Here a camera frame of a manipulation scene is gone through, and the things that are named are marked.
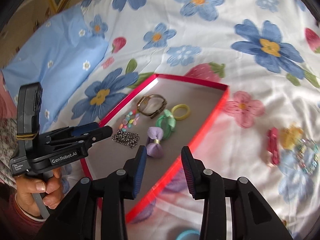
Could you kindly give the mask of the left hand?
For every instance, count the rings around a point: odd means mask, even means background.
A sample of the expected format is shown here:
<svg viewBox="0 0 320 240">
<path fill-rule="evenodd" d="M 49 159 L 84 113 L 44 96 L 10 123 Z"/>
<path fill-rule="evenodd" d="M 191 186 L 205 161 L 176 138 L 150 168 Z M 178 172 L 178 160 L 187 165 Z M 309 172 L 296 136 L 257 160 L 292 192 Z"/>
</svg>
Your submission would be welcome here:
<svg viewBox="0 0 320 240">
<path fill-rule="evenodd" d="M 46 193 L 43 203 L 50 209 L 55 209 L 64 198 L 61 180 L 61 168 L 53 169 L 53 177 L 44 182 L 37 178 L 20 175 L 15 177 L 16 202 L 26 213 L 33 217 L 40 217 L 40 210 L 33 193 Z"/>
</svg>

